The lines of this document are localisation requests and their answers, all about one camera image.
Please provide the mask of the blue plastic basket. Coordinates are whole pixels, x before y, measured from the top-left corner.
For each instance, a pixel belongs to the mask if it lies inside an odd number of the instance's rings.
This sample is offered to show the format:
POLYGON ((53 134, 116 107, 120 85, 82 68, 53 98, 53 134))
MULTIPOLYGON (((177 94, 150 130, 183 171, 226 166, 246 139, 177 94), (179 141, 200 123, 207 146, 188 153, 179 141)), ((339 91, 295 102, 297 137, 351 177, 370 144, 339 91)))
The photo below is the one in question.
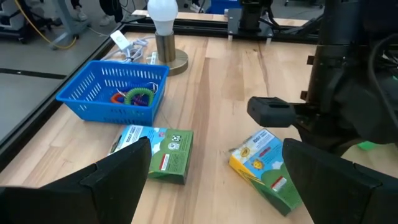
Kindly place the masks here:
POLYGON ((165 65, 93 60, 59 91, 56 99, 85 121, 152 126, 169 71, 165 65), (110 102, 115 93, 125 95, 133 88, 150 88, 151 84, 157 91, 150 106, 110 102))

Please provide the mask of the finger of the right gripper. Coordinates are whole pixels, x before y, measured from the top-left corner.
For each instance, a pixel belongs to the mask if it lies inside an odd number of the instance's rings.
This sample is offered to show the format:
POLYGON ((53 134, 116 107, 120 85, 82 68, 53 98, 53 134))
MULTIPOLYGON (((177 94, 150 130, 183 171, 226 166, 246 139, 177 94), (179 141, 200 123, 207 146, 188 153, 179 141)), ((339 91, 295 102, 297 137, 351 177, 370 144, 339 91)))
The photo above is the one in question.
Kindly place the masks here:
POLYGON ((300 118, 314 114, 314 107, 306 103, 289 103, 278 97, 253 96, 247 105, 248 115, 265 128, 288 128, 300 118))

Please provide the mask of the green crayon box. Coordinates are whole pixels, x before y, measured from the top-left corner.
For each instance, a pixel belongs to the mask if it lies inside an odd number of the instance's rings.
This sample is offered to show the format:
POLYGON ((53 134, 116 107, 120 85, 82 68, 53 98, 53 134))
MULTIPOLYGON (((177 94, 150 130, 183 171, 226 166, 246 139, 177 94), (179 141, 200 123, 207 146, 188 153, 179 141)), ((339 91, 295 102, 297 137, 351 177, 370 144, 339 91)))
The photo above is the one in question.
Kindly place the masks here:
POLYGON ((278 212, 286 216, 301 205, 282 157, 283 142, 261 129, 233 149, 229 165, 278 212))
POLYGON ((193 148, 193 131, 128 125, 120 132, 109 153, 113 154, 142 137, 147 137, 151 144, 148 178, 185 184, 193 148))

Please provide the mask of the person's leg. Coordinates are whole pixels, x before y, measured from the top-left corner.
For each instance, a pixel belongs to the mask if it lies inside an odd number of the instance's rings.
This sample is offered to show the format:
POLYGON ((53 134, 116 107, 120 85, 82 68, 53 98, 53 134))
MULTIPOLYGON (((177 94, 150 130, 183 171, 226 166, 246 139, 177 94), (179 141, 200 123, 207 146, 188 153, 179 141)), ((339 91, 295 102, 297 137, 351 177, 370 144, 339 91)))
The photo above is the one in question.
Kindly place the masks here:
POLYGON ((114 16, 114 21, 116 23, 122 21, 124 15, 119 0, 99 0, 99 4, 104 14, 114 16))

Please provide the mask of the brass lamp with white bulb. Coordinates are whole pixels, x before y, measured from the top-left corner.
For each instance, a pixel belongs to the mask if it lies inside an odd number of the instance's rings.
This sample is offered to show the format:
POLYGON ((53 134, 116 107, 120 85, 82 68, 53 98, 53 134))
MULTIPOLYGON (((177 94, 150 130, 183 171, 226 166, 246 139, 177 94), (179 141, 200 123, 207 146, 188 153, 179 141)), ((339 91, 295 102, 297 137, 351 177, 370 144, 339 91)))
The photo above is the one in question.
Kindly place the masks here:
POLYGON ((155 26, 157 64, 169 67, 169 76, 188 68, 188 55, 175 46, 174 22, 178 16, 176 0, 149 0, 147 12, 155 26))

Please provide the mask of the blue storage bin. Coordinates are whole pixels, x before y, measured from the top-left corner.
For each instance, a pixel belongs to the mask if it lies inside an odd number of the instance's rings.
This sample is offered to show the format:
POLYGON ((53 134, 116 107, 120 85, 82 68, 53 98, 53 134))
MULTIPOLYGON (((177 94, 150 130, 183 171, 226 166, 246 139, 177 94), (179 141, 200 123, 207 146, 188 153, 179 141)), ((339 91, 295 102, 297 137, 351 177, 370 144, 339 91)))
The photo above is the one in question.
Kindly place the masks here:
POLYGON ((224 14, 224 10, 230 8, 241 8, 241 5, 238 0, 211 0, 206 13, 224 14))

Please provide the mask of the grey desk base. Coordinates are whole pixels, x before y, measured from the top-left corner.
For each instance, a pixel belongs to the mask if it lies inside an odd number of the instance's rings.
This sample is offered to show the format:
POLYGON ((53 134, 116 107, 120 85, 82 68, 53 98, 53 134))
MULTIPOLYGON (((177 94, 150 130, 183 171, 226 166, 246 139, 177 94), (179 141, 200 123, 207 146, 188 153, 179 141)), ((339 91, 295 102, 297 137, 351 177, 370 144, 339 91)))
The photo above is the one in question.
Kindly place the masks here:
POLYGON ((80 34, 91 26, 91 22, 89 20, 77 21, 77 19, 74 19, 67 7, 67 0, 52 1, 58 13, 57 17, 62 22, 64 33, 55 40, 50 41, 49 47, 53 50, 69 49, 80 38, 80 34))

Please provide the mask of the person's white shoe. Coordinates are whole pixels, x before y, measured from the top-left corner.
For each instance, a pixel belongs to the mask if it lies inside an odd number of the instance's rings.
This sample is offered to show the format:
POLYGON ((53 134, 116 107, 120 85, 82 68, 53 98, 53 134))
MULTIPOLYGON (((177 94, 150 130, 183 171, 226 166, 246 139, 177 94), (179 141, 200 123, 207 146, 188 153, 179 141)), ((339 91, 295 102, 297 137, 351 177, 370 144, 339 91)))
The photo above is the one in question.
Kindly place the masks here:
POLYGON ((110 16, 110 15, 105 14, 105 15, 103 15, 102 18, 100 19, 99 25, 100 25, 101 27, 108 26, 108 25, 110 25, 110 23, 111 23, 113 20, 114 20, 114 16, 110 16))
POLYGON ((88 16, 83 12, 80 6, 74 7, 74 10, 79 21, 86 21, 88 19, 88 16))

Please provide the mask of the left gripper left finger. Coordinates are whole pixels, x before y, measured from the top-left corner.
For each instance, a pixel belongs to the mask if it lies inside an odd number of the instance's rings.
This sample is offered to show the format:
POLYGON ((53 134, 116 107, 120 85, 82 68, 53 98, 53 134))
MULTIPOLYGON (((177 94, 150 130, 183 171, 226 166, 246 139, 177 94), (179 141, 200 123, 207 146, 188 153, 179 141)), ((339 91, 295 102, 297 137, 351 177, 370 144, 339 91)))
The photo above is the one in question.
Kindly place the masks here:
POLYGON ((131 224, 150 160, 142 137, 42 187, 0 187, 0 224, 131 224))

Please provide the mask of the green coil wrist keychain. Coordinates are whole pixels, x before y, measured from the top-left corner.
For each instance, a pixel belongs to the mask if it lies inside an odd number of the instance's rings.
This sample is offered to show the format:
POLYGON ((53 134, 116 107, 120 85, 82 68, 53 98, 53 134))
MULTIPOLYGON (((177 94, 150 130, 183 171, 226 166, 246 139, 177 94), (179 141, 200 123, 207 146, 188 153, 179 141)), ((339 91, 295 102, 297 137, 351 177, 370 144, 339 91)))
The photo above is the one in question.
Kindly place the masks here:
POLYGON ((133 88, 131 90, 129 90, 126 94, 125 94, 125 100, 124 100, 124 104, 125 105, 131 105, 132 99, 135 96, 143 96, 143 95, 147 95, 147 97, 149 98, 149 105, 150 106, 154 100, 155 97, 155 93, 148 89, 148 88, 133 88))

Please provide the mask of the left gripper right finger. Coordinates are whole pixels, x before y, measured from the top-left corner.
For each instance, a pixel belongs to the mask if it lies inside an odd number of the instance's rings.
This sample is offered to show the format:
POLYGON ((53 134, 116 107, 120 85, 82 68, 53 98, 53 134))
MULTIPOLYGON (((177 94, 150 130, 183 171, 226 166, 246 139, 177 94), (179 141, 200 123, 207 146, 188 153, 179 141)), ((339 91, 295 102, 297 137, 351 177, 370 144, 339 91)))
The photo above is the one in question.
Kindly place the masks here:
POLYGON ((398 224, 398 179, 295 139, 287 171, 314 224, 398 224))

